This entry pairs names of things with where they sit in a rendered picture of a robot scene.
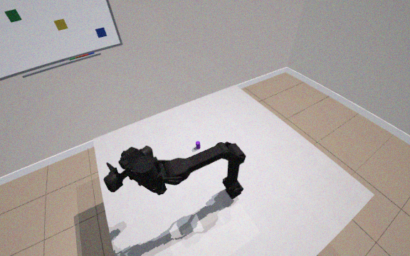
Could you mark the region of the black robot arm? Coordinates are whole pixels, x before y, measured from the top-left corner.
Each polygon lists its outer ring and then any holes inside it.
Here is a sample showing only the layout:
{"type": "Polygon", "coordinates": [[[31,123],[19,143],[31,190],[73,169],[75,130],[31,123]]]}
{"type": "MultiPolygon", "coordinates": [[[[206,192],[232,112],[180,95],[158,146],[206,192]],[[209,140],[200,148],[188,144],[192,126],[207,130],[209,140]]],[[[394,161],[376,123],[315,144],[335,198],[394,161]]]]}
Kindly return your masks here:
{"type": "Polygon", "coordinates": [[[219,142],[205,151],[182,159],[157,160],[157,157],[142,156],[139,149],[130,147],[121,153],[120,167],[135,173],[140,184],[157,195],[164,194],[165,184],[178,185],[187,179],[189,174],[219,159],[228,161],[228,175],[223,179],[226,192],[231,199],[240,195],[243,187],[237,181],[240,165],[246,155],[237,144],[219,142]]]}

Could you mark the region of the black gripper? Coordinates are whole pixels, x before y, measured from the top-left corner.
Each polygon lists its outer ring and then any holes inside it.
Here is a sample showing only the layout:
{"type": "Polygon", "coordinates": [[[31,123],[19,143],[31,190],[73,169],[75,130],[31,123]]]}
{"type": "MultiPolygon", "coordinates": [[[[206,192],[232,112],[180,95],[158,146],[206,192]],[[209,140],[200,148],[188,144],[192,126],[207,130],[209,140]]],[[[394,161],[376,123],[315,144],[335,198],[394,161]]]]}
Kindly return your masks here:
{"type": "MultiPolygon", "coordinates": [[[[152,148],[149,146],[145,146],[143,149],[140,149],[140,153],[142,156],[151,156],[154,158],[153,156],[153,151],[152,148]]],[[[141,186],[140,184],[140,178],[137,174],[132,173],[130,171],[128,171],[127,169],[125,169],[121,174],[118,173],[117,171],[117,167],[113,167],[110,163],[106,163],[110,173],[103,179],[103,181],[105,182],[107,189],[111,192],[116,192],[122,185],[123,185],[123,180],[124,178],[126,178],[127,176],[129,176],[130,180],[135,180],[137,182],[137,184],[139,186],[141,186]]]]}

